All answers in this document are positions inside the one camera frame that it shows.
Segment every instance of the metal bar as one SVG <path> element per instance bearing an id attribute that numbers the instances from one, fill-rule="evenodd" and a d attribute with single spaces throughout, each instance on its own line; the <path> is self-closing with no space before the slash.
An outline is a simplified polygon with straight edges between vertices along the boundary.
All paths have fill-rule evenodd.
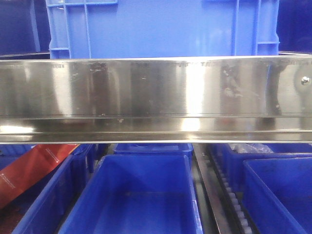
<path id="1" fill-rule="evenodd" d="M 312 141 L 312 56 L 0 61 L 0 142 Z"/>
<path id="2" fill-rule="evenodd" d="M 238 228 L 231 229 L 231 225 L 233 225 L 234 222 L 232 224 L 229 223 L 229 219 L 226 215 L 229 214 L 229 211 L 226 211 L 222 206 L 220 194 L 217 190 L 218 181 L 216 175 L 209 171 L 207 167 L 203 145 L 194 144 L 194 152 L 218 233 L 238 233 Z"/>

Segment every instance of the blue plastic crate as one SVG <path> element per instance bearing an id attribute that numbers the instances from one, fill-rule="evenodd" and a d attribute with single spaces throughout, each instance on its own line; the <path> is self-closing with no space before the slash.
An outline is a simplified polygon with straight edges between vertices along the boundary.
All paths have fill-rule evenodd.
<path id="1" fill-rule="evenodd" d="M 142 143 L 142 144 L 117 144 L 115 155 L 186 155 L 192 165 L 193 146 L 190 143 Z"/>
<path id="2" fill-rule="evenodd" d="M 0 1 L 0 55 L 49 50 L 45 0 Z"/>
<path id="3" fill-rule="evenodd" d="M 224 159 L 223 159 L 222 147 L 223 147 L 223 144 L 209 144 L 208 150 L 210 150 L 210 153 L 215 158 L 221 170 L 225 172 L 226 164 L 224 163 Z"/>
<path id="4" fill-rule="evenodd" d="M 241 192 L 245 186 L 243 161 L 248 159 L 307 157 L 312 156 L 312 146 L 309 144 L 266 144 L 274 153 L 236 153 L 228 144 L 223 144 L 223 160 L 226 166 L 224 172 L 229 185 L 234 192 Z"/>
<path id="5" fill-rule="evenodd" d="M 64 162 L 12 203 L 23 215 L 13 234 L 53 234 L 73 199 L 88 180 L 86 158 L 93 145 L 80 145 Z M 17 157 L 0 156 L 0 169 Z"/>
<path id="6" fill-rule="evenodd" d="M 279 0 L 46 0 L 53 59 L 277 55 Z"/>
<path id="7" fill-rule="evenodd" d="M 312 52 L 311 11 L 311 0 L 280 0 L 277 32 L 281 50 Z"/>
<path id="8" fill-rule="evenodd" d="M 17 157 L 31 150 L 35 145 L 31 144 L 14 144 L 14 145 L 0 145 L 0 156 Z"/>
<path id="9" fill-rule="evenodd" d="M 243 204 L 262 234 L 312 233 L 312 158 L 244 162 Z"/>
<path id="10" fill-rule="evenodd" d="M 187 160 L 106 156 L 59 233 L 202 234 Z"/>

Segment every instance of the plastic bin rim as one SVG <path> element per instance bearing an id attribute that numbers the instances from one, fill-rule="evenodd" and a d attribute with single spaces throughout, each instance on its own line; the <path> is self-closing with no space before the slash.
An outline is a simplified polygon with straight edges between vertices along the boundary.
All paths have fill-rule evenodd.
<path id="1" fill-rule="evenodd" d="M 277 159 L 274 158 L 272 160 L 277 161 L 277 160 L 292 160 L 294 158 L 281 158 L 281 159 Z M 277 198 L 277 196 L 275 196 L 275 194 L 272 192 L 272 190 L 264 183 L 264 181 L 260 178 L 260 176 L 254 171 L 254 169 L 251 167 L 250 162 L 254 162 L 254 161 L 267 161 L 267 160 L 271 160 L 271 159 L 250 159 L 250 160 L 245 160 L 244 166 L 246 168 L 246 170 L 249 171 L 253 182 L 255 182 L 256 184 L 258 184 L 260 186 L 260 189 L 264 192 L 264 194 L 266 196 L 269 197 L 269 199 L 273 202 L 274 206 L 280 211 L 286 214 L 287 218 L 290 220 L 291 223 L 293 223 L 293 225 L 297 226 L 297 228 L 301 228 L 302 230 L 303 227 L 300 225 L 300 223 L 294 218 L 294 216 L 287 210 L 287 208 L 283 205 L 283 203 Z"/>

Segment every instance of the red packaging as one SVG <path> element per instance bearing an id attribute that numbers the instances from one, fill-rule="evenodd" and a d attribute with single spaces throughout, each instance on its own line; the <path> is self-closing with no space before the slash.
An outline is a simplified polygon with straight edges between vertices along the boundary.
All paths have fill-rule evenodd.
<path id="1" fill-rule="evenodd" d="M 0 171 L 0 209 L 53 171 L 79 144 L 36 145 Z"/>

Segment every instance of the metal rail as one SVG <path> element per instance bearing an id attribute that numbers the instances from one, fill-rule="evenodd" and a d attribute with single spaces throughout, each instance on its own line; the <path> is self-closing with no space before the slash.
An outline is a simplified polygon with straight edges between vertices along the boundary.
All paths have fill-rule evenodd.
<path id="1" fill-rule="evenodd" d="M 312 56 L 0 61 L 0 143 L 310 142 Z"/>

